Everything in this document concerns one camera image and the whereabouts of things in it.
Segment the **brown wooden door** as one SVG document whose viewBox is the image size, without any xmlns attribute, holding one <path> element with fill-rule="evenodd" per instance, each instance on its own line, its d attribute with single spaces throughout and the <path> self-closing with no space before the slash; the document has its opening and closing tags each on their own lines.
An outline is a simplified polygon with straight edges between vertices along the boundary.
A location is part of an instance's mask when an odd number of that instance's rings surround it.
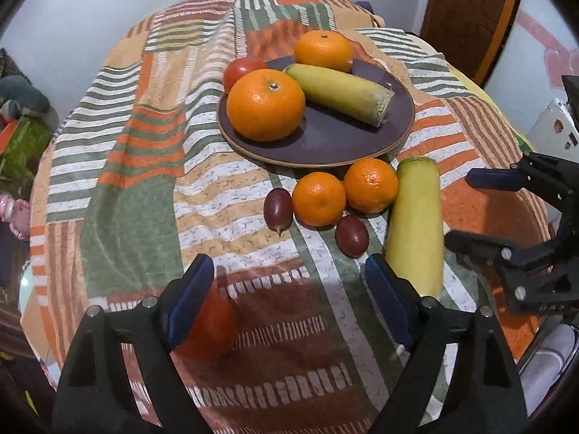
<svg viewBox="0 0 579 434">
<path fill-rule="evenodd" d="M 420 37 L 483 87 L 506 44 L 520 0 L 428 0 Z"/>
</svg>

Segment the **purple ceramic plate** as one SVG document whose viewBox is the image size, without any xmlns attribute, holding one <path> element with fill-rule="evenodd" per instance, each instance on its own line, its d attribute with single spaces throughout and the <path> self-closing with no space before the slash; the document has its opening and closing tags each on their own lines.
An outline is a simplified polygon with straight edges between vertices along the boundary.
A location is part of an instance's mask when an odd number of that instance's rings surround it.
<svg viewBox="0 0 579 434">
<path fill-rule="evenodd" d="M 217 108 L 221 134 L 234 150 L 246 157 L 296 169 L 347 166 L 359 159 L 378 157 L 401 147 L 415 118 L 410 93 L 381 65 L 354 59 L 351 72 L 393 91 L 393 100 L 386 110 L 386 122 L 381 127 L 370 127 L 309 102 L 304 120 L 290 136 L 276 142 L 255 143 L 233 129 L 226 112 L 227 97 L 223 96 Z"/>
</svg>

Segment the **red tomato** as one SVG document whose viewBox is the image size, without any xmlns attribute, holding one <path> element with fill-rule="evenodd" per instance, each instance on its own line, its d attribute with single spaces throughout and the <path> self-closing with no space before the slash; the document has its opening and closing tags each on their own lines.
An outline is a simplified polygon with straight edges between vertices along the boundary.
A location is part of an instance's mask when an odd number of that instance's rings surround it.
<svg viewBox="0 0 579 434">
<path fill-rule="evenodd" d="M 225 93 L 228 94 L 237 81 L 248 73 L 258 69 L 266 69 L 267 65 L 255 57 L 243 57 L 234 60 L 224 71 L 223 85 Z"/>
<path fill-rule="evenodd" d="M 233 350 L 237 313 L 228 298 L 212 287 L 186 340 L 174 352 L 192 362 L 214 362 Z"/>
</svg>

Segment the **dark red grape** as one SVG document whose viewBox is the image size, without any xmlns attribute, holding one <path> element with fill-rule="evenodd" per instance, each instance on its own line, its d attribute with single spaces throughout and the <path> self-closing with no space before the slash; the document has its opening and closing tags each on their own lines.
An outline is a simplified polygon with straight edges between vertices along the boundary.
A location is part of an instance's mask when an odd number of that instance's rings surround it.
<svg viewBox="0 0 579 434">
<path fill-rule="evenodd" d="M 369 233 L 360 218 L 348 214 L 335 228 L 335 242 L 343 254 L 357 259 L 368 249 Z"/>
<path fill-rule="evenodd" d="M 293 207 L 291 194 L 284 188 L 274 188 L 266 196 L 263 216 L 270 230 L 281 234 L 291 226 Z"/>
</svg>

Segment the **large orange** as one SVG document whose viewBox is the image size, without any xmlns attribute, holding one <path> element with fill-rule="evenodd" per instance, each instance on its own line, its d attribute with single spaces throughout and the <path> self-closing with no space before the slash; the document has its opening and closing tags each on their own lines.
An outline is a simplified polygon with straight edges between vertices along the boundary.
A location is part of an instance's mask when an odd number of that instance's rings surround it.
<svg viewBox="0 0 579 434">
<path fill-rule="evenodd" d="M 226 102 L 233 129 L 255 142 L 278 141 L 291 135 L 300 126 L 305 108 L 300 85 L 275 69 L 258 69 L 241 77 Z"/>
<path fill-rule="evenodd" d="M 348 73 L 353 62 L 353 51 L 340 33 L 312 30 L 295 44 L 295 62 Z"/>
</svg>

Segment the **striped patchwork bed cover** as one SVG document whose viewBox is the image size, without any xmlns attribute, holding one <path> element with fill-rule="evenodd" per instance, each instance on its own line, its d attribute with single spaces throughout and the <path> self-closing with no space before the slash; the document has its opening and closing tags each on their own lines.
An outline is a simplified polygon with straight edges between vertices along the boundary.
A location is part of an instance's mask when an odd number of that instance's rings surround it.
<svg viewBox="0 0 579 434">
<path fill-rule="evenodd" d="M 441 173 L 446 226 L 514 241 L 535 207 L 480 192 L 473 167 L 522 153 L 487 95 L 402 29 L 348 0 L 185 0 L 138 22 L 109 53 L 44 154 L 31 200 L 32 307 L 59 371 L 87 307 L 134 307 L 211 257 L 237 310 L 233 351 L 176 359 L 194 404 L 220 433 L 363 433 L 405 356 L 367 293 L 361 264 L 332 231 L 277 234 L 266 194 L 296 170 L 241 157 L 217 123 L 223 73 L 237 56 L 288 56 L 313 29 L 346 36 L 354 55 L 408 89 L 415 122 L 400 157 Z"/>
</svg>

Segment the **grey green plush toy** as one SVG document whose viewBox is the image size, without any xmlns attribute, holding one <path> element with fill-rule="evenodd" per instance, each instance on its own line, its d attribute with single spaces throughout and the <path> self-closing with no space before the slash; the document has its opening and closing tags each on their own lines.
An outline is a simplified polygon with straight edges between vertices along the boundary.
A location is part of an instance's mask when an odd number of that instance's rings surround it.
<svg viewBox="0 0 579 434">
<path fill-rule="evenodd" d="M 18 120 L 20 116 L 45 115 L 50 108 L 48 99 L 23 76 L 5 76 L 0 80 L 1 116 Z"/>
</svg>

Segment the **pink toy figure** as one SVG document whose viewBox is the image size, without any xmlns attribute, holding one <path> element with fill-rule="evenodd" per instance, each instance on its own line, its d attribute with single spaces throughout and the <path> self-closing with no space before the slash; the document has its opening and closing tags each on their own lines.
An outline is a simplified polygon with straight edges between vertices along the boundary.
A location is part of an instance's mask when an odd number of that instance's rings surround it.
<svg viewBox="0 0 579 434">
<path fill-rule="evenodd" d="M 21 241 L 29 242 L 30 204 L 24 199 L 15 199 L 9 193 L 0 195 L 0 216 L 8 224 L 12 234 Z"/>
</svg>

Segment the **yellow banana piece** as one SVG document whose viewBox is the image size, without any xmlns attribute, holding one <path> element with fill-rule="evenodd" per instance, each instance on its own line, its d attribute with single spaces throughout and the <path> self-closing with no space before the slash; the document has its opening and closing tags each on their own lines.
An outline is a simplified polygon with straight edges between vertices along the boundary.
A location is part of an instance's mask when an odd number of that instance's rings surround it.
<svg viewBox="0 0 579 434">
<path fill-rule="evenodd" d="M 312 103 L 370 127 L 380 127 L 386 121 L 394 92 L 375 81 L 335 69 L 297 63 L 284 68 L 284 73 L 298 83 Z"/>
<path fill-rule="evenodd" d="M 438 299 L 444 275 L 438 165 L 426 157 L 407 158 L 398 164 L 397 178 L 397 199 L 386 237 L 386 262 L 420 296 Z"/>
</svg>

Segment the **small mandarin orange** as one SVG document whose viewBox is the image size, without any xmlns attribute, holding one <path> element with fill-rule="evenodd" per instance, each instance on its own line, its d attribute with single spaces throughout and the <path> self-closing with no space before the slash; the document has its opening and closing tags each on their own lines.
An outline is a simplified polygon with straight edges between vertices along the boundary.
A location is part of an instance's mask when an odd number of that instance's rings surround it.
<svg viewBox="0 0 579 434">
<path fill-rule="evenodd" d="M 343 185 L 349 206 L 363 214 L 382 213 L 397 198 L 397 174 L 377 158 L 354 162 L 343 177 Z"/>
<path fill-rule="evenodd" d="M 311 227 L 327 227 L 342 217 L 346 189 L 332 174 L 314 171 L 297 182 L 291 199 L 298 221 Z"/>
</svg>

